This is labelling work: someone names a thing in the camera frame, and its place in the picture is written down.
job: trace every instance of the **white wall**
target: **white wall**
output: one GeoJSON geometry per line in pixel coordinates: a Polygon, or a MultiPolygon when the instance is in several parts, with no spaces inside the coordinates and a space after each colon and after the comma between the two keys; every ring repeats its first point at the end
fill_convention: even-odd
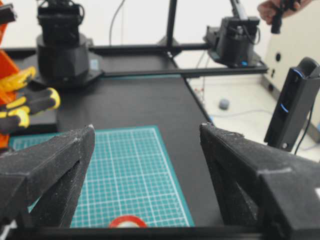
{"type": "MultiPolygon", "coordinates": [[[[35,46],[41,33],[38,25],[36,0],[3,0],[13,3],[18,14],[4,36],[2,47],[35,46]]],[[[95,45],[109,44],[109,26],[121,0],[75,0],[85,7],[86,17],[80,31],[93,38],[95,45]]],[[[257,6],[262,0],[242,0],[249,16],[257,16],[257,6]]],[[[126,0],[124,5],[124,44],[153,44],[166,32],[169,0],[126,0]]],[[[180,43],[202,42],[207,25],[219,26],[221,19],[231,16],[228,0],[179,0],[174,37],[180,43]]],[[[119,13],[113,31],[113,44],[121,44],[122,12],[119,13]]],[[[270,39],[270,28],[260,24],[262,39],[256,51],[264,57],[270,39]]]]}

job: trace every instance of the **blue light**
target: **blue light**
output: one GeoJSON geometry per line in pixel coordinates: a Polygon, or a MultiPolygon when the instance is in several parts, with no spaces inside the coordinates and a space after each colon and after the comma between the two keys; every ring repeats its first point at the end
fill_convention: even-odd
{"type": "Polygon", "coordinates": [[[304,77],[304,75],[300,71],[298,71],[297,69],[293,69],[293,71],[296,72],[297,74],[299,74],[300,77],[302,77],[302,78],[304,77]]]}
{"type": "Polygon", "coordinates": [[[286,107],[282,103],[280,104],[280,106],[287,114],[289,113],[289,110],[286,109],[286,107]]]}

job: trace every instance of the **black table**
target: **black table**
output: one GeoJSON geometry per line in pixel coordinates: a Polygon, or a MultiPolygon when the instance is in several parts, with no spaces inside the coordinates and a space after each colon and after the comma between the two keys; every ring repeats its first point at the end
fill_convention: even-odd
{"type": "MultiPolygon", "coordinates": [[[[167,56],[104,56],[110,72],[175,69],[167,56]]],[[[28,66],[28,62],[16,62],[28,66]]],[[[93,124],[95,129],[157,125],[198,227],[222,225],[222,217],[200,146],[206,113],[179,75],[100,78],[85,88],[59,91],[57,130],[93,124]]]]}

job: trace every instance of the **white floor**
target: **white floor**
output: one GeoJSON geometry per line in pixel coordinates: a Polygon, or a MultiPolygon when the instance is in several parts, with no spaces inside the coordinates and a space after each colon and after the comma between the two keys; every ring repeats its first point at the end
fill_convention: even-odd
{"type": "MultiPolygon", "coordinates": [[[[204,104],[218,128],[242,133],[247,139],[264,144],[276,101],[260,84],[261,77],[261,75],[206,77],[204,104]],[[221,99],[230,101],[228,110],[219,109],[221,99]]],[[[203,79],[192,79],[190,84],[193,89],[200,91],[203,79]]],[[[307,150],[315,145],[316,143],[306,136],[298,155],[319,162],[320,145],[307,150]]]]}

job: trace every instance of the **gray object on floor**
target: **gray object on floor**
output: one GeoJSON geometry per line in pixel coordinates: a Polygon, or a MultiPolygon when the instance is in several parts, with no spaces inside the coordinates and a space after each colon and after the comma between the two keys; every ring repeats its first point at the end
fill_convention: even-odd
{"type": "Polygon", "coordinates": [[[219,102],[219,108],[222,110],[228,110],[230,105],[230,101],[228,99],[221,99],[219,102]]]}

